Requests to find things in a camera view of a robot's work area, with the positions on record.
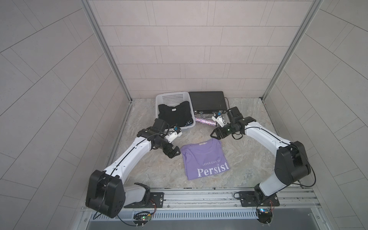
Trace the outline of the purple t-shirt Persist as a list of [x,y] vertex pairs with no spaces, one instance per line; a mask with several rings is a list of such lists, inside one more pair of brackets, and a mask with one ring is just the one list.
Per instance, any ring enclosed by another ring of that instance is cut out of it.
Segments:
[[195,180],[230,170],[221,142],[209,139],[198,144],[188,144],[181,149],[187,179]]

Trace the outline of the black t-shirt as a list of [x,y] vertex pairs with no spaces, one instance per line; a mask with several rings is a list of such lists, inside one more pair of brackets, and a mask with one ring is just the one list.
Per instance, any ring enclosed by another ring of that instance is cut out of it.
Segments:
[[177,106],[160,104],[158,105],[158,109],[158,118],[167,122],[169,126],[178,125],[179,127],[187,127],[194,123],[188,101],[184,101]]

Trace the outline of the white plastic laundry basket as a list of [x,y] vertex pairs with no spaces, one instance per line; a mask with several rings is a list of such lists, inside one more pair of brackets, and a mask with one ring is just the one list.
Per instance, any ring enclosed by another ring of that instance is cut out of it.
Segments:
[[182,102],[189,102],[189,112],[192,116],[193,122],[189,123],[185,126],[180,126],[182,129],[188,129],[195,126],[195,116],[194,116],[194,110],[191,102],[191,97],[188,92],[173,92],[173,93],[165,93],[165,94],[159,94],[156,96],[156,108],[155,108],[155,116],[156,118],[159,118],[159,105],[164,104],[167,106],[178,106]]

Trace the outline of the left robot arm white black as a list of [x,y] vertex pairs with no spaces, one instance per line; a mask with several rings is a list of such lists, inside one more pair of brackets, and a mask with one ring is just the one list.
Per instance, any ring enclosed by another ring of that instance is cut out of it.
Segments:
[[161,149],[170,159],[180,155],[179,147],[172,142],[182,135],[181,128],[161,119],[137,133],[133,143],[110,166],[95,170],[88,183],[86,207],[108,216],[116,217],[122,208],[145,207],[150,202],[150,187],[142,183],[124,186],[137,163],[151,150]]

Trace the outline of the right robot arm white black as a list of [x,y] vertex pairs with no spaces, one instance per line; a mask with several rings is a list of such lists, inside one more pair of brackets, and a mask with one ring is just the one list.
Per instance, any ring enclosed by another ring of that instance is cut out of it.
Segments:
[[306,154],[304,145],[284,139],[263,127],[252,117],[243,117],[237,107],[226,112],[215,112],[212,120],[218,124],[211,137],[221,140],[231,135],[253,138],[267,148],[275,157],[275,168],[271,176],[255,186],[255,201],[263,203],[275,193],[294,184],[302,178],[315,174]]

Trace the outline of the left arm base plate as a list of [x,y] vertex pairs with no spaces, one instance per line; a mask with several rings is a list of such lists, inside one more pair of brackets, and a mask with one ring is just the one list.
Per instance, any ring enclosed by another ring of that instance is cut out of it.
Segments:
[[124,206],[125,209],[153,209],[162,208],[164,201],[163,192],[151,192],[149,198],[145,198],[144,201],[135,202]]

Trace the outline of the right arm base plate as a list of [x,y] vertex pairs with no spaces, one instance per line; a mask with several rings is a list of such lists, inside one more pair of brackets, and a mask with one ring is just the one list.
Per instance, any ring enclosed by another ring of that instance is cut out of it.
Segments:
[[276,194],[264,196],[255,191],[239,191],[233,197],[241,202],[242,207],[279,207],[280,202]]

